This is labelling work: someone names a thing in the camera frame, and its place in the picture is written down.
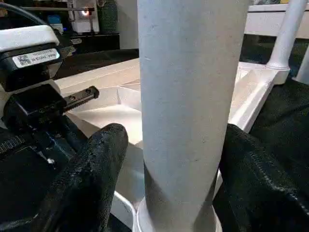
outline cable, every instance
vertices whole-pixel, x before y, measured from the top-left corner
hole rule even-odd
[[[5,10],[12,11],[12,12],[18,14],[18,15],[26,17],[26,18],[30,19],[32,22],[35,22],[39,25],[48,25],[43,20],[41,20],[39,17],[35,16],[34,14],[32,14],[28,11],[25,11],[24,9],[22,9],[18,6],[7,4],[7,3],[4,3],[4,2],[0,2],[0,8],[4,8]]]

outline screw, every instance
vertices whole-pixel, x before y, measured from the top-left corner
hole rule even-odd
[[[54,159],[48,158],[48,159],[47,159],[47,162],[48,162],[49,164],[54,164],[54,163],[55,163],[55,160],[54,160]]]

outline white sticker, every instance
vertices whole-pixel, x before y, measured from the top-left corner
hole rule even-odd
[[[13,57],[13,61],[17,67],[24,68],[30,65],[58,59],[59,57],[60,55],[57,50],[55,48],[51,48]]]

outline white pole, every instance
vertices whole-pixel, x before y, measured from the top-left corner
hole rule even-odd
[[[136,231],[214,232],[248,1],[139,0],[145,199]]]
[[[270,60],[266,65],[268,68],[289,69],[289,57],[306,5],[307,0],[290,0]]]
[[[303,62],[299,68],[296,81],[309,85],[309,46],[307,47]]]

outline black textured gripper pad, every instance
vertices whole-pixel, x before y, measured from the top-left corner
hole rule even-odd
[[[309,231],[306,191],[264,144],[237,126],[227,127],[220,170],[238,231]]]
[[[31,231],[104,231],[127,145],[120,124],[94,133],[51,184]]]

